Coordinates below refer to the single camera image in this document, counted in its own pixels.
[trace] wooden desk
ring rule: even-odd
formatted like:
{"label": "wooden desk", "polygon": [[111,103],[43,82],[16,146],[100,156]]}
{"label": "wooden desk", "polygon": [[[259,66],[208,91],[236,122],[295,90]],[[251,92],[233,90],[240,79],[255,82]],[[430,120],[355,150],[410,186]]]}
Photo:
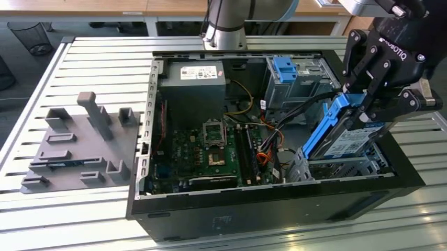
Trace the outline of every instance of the wooden desk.
{"label": "wooden desk", "polygon": [[[207,0],[147,0],[148,16],[204,16]],[[349,15],[344,8],[320,8],[315,0],[300,0],[296,16]]]}
{"label": "wooden desk", "polygon": [[0,0],[4,21],[143,21],[147,0]]}
{"label": "wooden desk", "polygon": [[[149,36],[157,36],[159,21],[201,21],[207,0],[147,0],[144,20]],[[331,35],[341,35],[351,14],[344,8],[320,8],[315,0],[300,0],[288,22],[335,22]]]}

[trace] yellow wire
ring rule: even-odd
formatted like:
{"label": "yellow wire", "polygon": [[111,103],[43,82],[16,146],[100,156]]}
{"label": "yellow wire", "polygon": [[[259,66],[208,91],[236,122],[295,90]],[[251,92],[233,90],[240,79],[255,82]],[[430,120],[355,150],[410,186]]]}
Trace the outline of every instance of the yellow wire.
{"label": "yellow wire", "polygon": [[245,110],[224,112],[225,115],[237,115],[237,114],[243,114],[243,113],[245,113],[251,110],[251,108],[252,108],[252,95],[251,95],[248,89],[245,88],[245,86],[241,83],[239,83],[236,80],[231,80],[231,81],[233,81],[236,84],[239,84],[240,87],[244,89],[245,93],[249,95],[249,105],[248,105],[248,108]]}

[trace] motherboard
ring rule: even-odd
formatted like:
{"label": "motherboard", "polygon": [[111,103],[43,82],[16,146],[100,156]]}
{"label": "motherboard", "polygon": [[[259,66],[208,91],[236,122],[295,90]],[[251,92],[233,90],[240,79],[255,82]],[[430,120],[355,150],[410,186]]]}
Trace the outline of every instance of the motherboard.
{"label": "motherboard", "polygon": [[257,126],[224,126],[217,120],[200,128],[173,131],[169,157],[153,161],[152,193],[268,184],[271,174],[260,173],[256,161],[260,134]]}

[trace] open computer tower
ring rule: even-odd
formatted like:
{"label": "open computer tower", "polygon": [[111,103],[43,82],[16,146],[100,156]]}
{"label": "open computer tower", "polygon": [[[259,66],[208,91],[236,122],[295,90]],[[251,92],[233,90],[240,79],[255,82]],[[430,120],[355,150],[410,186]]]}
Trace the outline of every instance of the open computer tower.
{"label": "open computer tower", "polygon": [[[153,58],[127,216],[156,242],[351,220],[424,186],[390,133],[359,156],[311,161],[292,175],[295,151],[331,99],[287,123],[259,157],[281,116],[340,88],[333,51],[153,52]],[[293,76],[277,72],[276,58]]]}

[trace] ram slot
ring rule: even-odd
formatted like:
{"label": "ram slot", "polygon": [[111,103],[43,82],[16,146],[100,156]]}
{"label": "ram slot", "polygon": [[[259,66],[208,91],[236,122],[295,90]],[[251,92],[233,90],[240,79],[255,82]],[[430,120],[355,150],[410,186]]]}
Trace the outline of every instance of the ram slot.
{"label": "ram slot", "polygon": [[256,161],[256,150],[251,142],[249,129],[236,126],[233,129],[236,153],[243,183],[253,185],[259,182],[259,167]]}

